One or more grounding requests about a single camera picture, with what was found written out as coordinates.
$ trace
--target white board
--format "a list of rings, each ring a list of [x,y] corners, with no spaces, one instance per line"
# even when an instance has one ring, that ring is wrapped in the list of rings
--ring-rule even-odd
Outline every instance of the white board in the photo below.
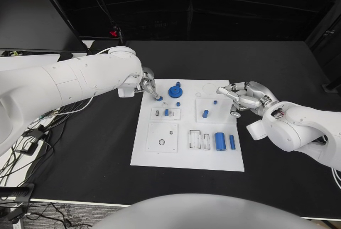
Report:
[[[179,98],[170,98],[169,88],[174,86],[177,81],[183,93]],[[244,171],[236,119],[229,115],[232,100],[215,93],[218,87],[228,84],[228,81],[222,80],[156,79],[156,91],[163,100],[156,101],[147,93],[143,94],[130,165]],[[160,116],[154,118],[156,110],[163,109],[180,109],[179,120],[166,119],[161,111],[158,112]],[[205,119],[202,118],[200,109],[209,111]],[[150,131],[154,132],[154,129],[150,129],[150,124],[154,125],[154,123],[158,123],[157,129],[164,130],[151,135]],[[157,146],[157,143],[161,138],[171,138],[170,141],[174,140],[174,133],[171,136],[166,135],[169,128],[164,128],[164,125],[171,124],[176,124],[177,131],[176,141],[173,142],[176,148],[166,149]],[[200,132],[200,148],[189,148],[190,130]],[[213,134],[216,132],[222,132],[225,135],[225,151],[215,150]],[[206,134],[209,135],[209,142],[206,143],[209,149],[205,149],[203,142],[203,135]],[[235,150],[231,150],[229,147],[229,135],[234,135]]]

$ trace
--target small blue part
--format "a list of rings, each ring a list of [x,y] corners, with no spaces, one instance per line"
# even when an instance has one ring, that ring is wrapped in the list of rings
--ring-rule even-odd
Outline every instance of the small blue part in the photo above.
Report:
[[[169,96],[170,96],[171,98],[177,98],[177,97],[182,96],[182,89],[180,89],[179,86],[180,86],[180,83],[176,82],[176,86],[171,86],[171,87],[169,88]]]
[[[216,151],[225,151],[225,135],[223,135],[223,133],[218,132],[213,134],[213,136],[215,136]]]
[[[202,113],[202,117],[203,117],[203,118],[208,117],[208,110],[203,111],[203,113]]]
[[[232,137],[232,135],[229,135],[229,145],[231,145],[231,149],[235,149],[234,137]]]

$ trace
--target black wall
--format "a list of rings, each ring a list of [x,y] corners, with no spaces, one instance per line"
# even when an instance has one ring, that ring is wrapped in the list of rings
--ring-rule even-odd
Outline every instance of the black wall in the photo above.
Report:
[[[104,0],[127,40],[304,40],[335,0]],[[109,37],[95,0],[57,0],[80,36]]]

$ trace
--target robotic hand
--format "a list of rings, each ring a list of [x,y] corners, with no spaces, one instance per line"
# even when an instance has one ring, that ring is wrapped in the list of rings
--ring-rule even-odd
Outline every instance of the robotic hand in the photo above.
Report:
[[[261,120],[247,126],[254,140],[268,137],[284,151],[307,154],[320,164],[341,171],[341,113],[319,111],[294,103],[278,101],[257,82],[234,83],[219,87],[234,101],[231,115],[249,110]]]
[[[43,113],[112,89],[119,97],[145,91],[161,100],[153,71],[141,67],[134,51],[122,46],[106,54],[0,71],[0,156]]]

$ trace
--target gray carpet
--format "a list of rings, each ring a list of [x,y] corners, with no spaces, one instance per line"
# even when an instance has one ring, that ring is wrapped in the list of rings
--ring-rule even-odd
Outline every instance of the gray carpet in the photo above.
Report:
[[[93,205],[79,205],[79,204],[54,204],[56,208],[64,215],[64,218],[70,221],[73,225],[76,224],[89,224],[93,225],[99,222],[108,215],[115,213],[121,207],[111,207],[111,206],[93,206]],[[34,207],[28,208],[27,212],[41,213],[44,207]],[[44,216],[57,218],[62,220],[60,213],[54,210],[51,205],[47,207]],[[23,219],[24,229],[63,229],[62,223],[38,217],[37,220],[30,221],[25,217]],[[86,229],[88,226],[76,226],[75,229]],[[12,229],[11,223],[7,221],[5,218],[0,218],[0,229]]]

